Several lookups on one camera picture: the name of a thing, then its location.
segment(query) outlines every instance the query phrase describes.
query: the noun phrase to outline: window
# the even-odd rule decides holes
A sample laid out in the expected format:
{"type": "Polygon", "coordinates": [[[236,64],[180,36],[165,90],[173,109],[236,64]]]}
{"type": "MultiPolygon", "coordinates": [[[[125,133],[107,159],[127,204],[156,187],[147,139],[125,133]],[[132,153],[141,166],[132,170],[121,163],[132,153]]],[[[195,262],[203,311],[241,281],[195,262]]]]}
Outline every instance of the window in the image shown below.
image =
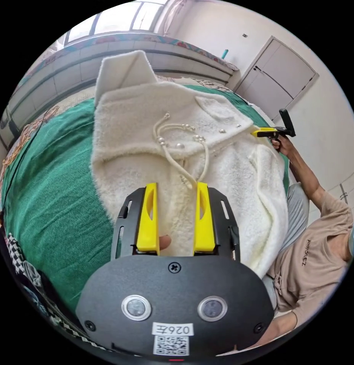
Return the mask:
{"type": "Polygon", "coordinates": [[[131,1],[104,10],[69,30],[64,46],[79,39],[108,32],[152,32],[169,0],[131,1]]]}

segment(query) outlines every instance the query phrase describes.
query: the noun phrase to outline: person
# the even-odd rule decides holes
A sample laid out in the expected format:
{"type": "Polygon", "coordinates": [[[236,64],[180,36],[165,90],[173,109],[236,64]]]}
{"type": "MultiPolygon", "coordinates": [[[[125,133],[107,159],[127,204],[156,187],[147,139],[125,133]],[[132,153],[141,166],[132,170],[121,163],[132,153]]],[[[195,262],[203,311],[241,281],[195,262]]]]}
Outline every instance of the person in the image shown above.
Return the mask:
{"type": "Polygon", "coordinates": [[[306,322],[325,303],[354,256],[350,207],[319,184],[315,174],[287,137],[271,140],[286,155],[300,183],[290,186],[289,229],[283,246],[263,278],[276,317],[252,347],[264,345],[306,322]],[[309,200],[321,216],[307,227],[309,200]]]}

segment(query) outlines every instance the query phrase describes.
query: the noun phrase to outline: drawstring cord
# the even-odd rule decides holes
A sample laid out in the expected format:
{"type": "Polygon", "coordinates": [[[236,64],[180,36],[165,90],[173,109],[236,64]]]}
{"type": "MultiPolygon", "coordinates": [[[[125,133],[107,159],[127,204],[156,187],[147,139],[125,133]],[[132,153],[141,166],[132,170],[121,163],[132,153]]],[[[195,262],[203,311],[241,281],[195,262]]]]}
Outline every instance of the drawstring cord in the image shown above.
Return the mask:
{"type": "Polygon", "coordinates": [[[170,153],[168,151],[168,144],[166,143],[165,139],[161,136],[162,132],[164,132],[166,130],[171,130],[171,129],[181,129],[181,130],[185,130],[187,132],[194,132],[195,127],[192,127],[189,124],[173,124],[173,123],[165,124],[165,125],[161,126],[161,124],[164,123],[169,118],[170,118],[170,114],[166,113],[162,119],[160,119],[158,122],[156,122],[154,124],[153,137],[154,137],[155,141],[161,145],[165,158],[168,160],[168,162],[180,172],[182,181],[184,183],[186,183],[187,187],[189,189],[196,188],[197,181],[203,180],[205,175],[207,174],[207,170],[208,170],[209,163],[210,163],[210,154],[209,154],[207,144],[205,142],[205,138],[200,135],[193,136],[193,139],[196,142],[201,143],[205,150],[205,166],[203,168],[203,171],[202,171],[200,177],[197,180],[195,180],[193,178],[193,176],[191,176],[180,164],[178,164],[175,160],[173,160],[172,156],[170,155],[170,153]]]}

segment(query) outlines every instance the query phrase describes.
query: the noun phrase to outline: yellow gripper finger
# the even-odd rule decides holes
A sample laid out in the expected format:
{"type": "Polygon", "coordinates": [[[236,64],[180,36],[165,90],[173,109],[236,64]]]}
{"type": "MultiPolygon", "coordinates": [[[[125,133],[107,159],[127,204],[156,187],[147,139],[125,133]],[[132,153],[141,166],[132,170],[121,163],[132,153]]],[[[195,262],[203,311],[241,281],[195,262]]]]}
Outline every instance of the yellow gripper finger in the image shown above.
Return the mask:
{"type": "Polygon", "coordinates": [[[254,132],[250,133],[252,136],[257,137],[259,132],[277,132],[276,128],[270,128],[270,127],[263,127],[258,130],[255,130],[254,132]]]}
{"type": "Polygon", "coordinates": [[[159,255],[157,198],[157,184],[148,184],[145,188],[144,201],[141,208],[136,246],[140,252],[156,252],[159,255]]]}
{"type": "Polygon", "coordinates": [[[207,184],[197,183],[197,204],[195,218],[194,251],[212,253],[215,249],[215,236],[207,184]]]}

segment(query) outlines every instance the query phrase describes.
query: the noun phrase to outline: qr code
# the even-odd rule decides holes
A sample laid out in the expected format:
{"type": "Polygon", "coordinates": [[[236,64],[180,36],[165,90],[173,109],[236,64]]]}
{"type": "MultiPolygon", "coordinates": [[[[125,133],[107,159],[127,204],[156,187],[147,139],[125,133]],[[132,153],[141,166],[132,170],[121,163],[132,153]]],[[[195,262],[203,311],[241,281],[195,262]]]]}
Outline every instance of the qr code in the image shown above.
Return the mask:
{"type": "Polygon", "coordinates": [[[189,337],[155,336],[154,355],[189,356],[189,337]]]}

